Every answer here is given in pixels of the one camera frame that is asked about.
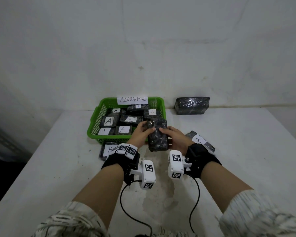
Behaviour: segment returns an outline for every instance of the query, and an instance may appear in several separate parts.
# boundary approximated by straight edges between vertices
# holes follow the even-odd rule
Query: hand
[[[169,149],[181,151],[184,156],[186,155],[188,147],[194,144],[194,141],[190,140],[181,131],[172,126],[168,126],[167,129],[159,128],[159,131],[172,138],[172,146],[169,146]]]
[[[138,149],[145,144],[145,140],[148,137],[148,135],[155,131],[154,127],[150,129],[144,127],[146,123],[147,121],[142,121],[138,124],[129,141],[127,141],[128,144],[132,144],[136,146]]]

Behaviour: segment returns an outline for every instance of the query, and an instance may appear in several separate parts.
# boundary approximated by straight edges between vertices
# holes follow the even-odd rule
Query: sleeve
[[[100,217],[87,205],[70,202],[62,210],[40,223],[32,237],[109,236]]]
[[[225,236],[296,236],[296,217],[254,190],[236,195],[219,220]]]

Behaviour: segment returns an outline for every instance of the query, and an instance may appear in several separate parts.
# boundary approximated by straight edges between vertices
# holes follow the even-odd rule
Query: black wrist strap
[[[192,163],[190,168],[192,171],[196,171],[196,175],[200,178],[204,167],[209,162],[216,162],[220,165],[220,161],[213,154],[209,153],[208,150],[202,144],[192,144],[188,147],[185,157],[187,163]]]

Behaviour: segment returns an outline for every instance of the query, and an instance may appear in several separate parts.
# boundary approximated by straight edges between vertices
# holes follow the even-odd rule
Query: white table
[[[191,116],[177,116],[174,110],[166,113],[168,125],[183,133],[199,133],[216,147],[227,169],[296,215],[296,139],[266,109],[208,109],[204,115]],[[86,134],[91,115],[92,111],[66,111],[59,117],[0,202],[0,236],[30,236],[101,169],[101,146]],[[140,153],[154,162],[157,183],[149,191],[138,183],[127,188],[125,209],[154,229],[163,225],[190,231],[188,217],[197,199],[194,180],[168,178],[168,152],[152,153],[144,146]],[[222,236],[217,222],[221,213],[198,183],[201,197],[192,226],[200,236]],[[149,230],[128,218],[117,203],[109,233],[134,236]]]

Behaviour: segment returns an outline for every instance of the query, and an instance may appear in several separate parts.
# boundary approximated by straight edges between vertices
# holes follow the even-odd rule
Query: table stain
[[[157,182],[151,190],[146,191],[143,201],[143,210],[153,219],[161,222],[162,214],[178,205],[173,199],[174,183],[168,176],[168,151],[150,152],[147,148],[144,159],[151,160],[156,171]]]

